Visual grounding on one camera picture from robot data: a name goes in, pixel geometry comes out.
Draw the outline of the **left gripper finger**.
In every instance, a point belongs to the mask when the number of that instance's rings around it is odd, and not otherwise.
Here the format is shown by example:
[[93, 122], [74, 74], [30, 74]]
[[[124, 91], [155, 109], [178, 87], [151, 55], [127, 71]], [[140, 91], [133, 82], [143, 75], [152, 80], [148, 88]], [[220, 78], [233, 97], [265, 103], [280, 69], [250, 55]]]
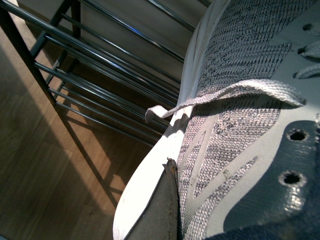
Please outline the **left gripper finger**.
[[178, 167], [168, 158], [145, 210], [126, 240], [181, 240]]

